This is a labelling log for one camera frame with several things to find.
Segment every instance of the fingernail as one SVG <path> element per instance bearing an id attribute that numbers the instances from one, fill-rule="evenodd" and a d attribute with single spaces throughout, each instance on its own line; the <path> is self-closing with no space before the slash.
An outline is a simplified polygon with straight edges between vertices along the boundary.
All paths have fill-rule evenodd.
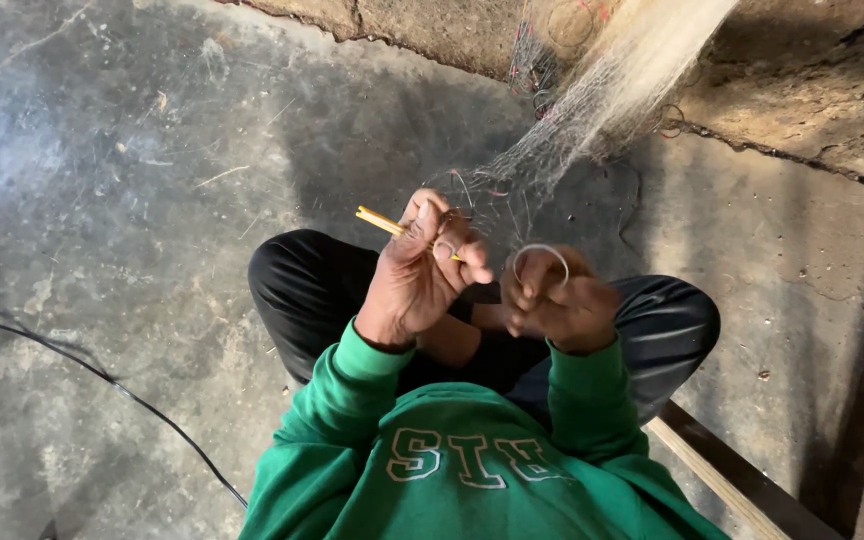
<path id="1" fill-rule="evenodd" d="M 435 258 L 439 261 L 445 261 L 452 257 L 452 253 L 452 247 L 446 242 L 439 242 L 436 244 L 435 249 L 432 250 L 432 254 L 435 255 Z"/>

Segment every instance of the dirt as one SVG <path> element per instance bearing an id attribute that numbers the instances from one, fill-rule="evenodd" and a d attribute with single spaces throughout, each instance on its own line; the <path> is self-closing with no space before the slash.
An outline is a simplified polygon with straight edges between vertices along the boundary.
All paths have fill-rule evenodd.
<path id="1" fill-rule="evenodd" d="M 520 0 L 243 3 L 499 80 L 522 13 Z M 864 2 L 746 0 L 695 77 L 679 102 L 690 131 L 864 182 Z"/>

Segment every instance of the yellow netting needle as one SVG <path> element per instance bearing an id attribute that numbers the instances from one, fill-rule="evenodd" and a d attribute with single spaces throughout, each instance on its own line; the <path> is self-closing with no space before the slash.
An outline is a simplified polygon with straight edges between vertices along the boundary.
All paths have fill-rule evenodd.
<path id="1" fill-rule="evenodd" d="M 385 231 L 386 233 L 391 233 L 397 237 L 405 231 L 405 228 L 402 227 L 402 225 L 396 223 L 395 221 L 389 219 L 388 217 L 385 217 L 380 213 L 371 211 L 365 206 L 359 206 L 359 211 L 355 212 L 355 217 L 362 218 L 368 223 L 374 225 L 375 227 L 378 227 L 379 229 Z M 459 255 L 457 254 L 453 254 L 452 259 L 454 261 L 462 261 L 462 259 L 459 258 Z"/>

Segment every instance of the hand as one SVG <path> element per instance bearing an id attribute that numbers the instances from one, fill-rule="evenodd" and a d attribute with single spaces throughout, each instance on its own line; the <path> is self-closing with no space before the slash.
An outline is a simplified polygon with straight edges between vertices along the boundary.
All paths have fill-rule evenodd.
<path id="1" fill-rule="evenodd" d="M 410 348 L 416 335 L 441 319 L 463 289 L 493 278 L 485 243 L 436 191 L 415 191 L 398 223 L 405 231 L 379 254 L 354 325 L 359 337 L 385 350 Z"/>
<path id="2" fill-rule="evenodd" d="M 509 334 L 538 331 L 556 349 L 576 356 L 605 349 L 616 340 L 618 291 L 595 276 L 579 251 L 554 247 L 568 264 L 566 283 L 562 261 L 549 251 L 523 252 L 517 269 L 513 256 L 506 261 L 501 285 L 502 304 L 510 311 Z"/>

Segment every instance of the green sleeve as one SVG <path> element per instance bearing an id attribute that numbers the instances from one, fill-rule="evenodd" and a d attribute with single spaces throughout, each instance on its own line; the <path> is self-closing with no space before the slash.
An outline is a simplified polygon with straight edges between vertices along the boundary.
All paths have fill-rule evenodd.
<path id="1" fill-rule="evenodd" d="M 349 322 L 295 392 L 273 445 L 255 466 L 239 540 L 322 538 L 358 483 L 378 421 L 396 403 L 399 372 L 414 351 L 374 350 Z"/>
<path id="2" fill-rule="evenodd" d="M 630 454 L 648 457 L 649 442 L 629 396 L 629 373 L 618 339 L 588 356 L 566 354 L 551 342 L 549 349 L 552 442 L 589 463 Z"/>

